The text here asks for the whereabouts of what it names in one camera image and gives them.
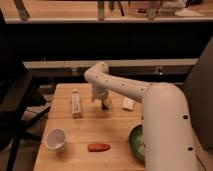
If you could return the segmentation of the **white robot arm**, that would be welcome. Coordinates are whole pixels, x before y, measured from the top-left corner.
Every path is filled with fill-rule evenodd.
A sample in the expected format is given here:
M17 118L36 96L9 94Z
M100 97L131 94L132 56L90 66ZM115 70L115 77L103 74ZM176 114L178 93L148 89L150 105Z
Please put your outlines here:
M84 78L93 100L105 100L111 90L141 104L146 171L199 171L188 102L180 88L110 75L105 62L87 69Z

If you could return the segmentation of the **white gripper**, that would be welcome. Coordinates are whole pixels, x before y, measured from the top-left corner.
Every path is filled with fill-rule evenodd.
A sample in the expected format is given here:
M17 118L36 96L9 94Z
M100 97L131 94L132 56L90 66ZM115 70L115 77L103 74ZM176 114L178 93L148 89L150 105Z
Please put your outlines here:
M92 101L100 100L102 110L111 110L113 108L108 89L100 86L92 86Z

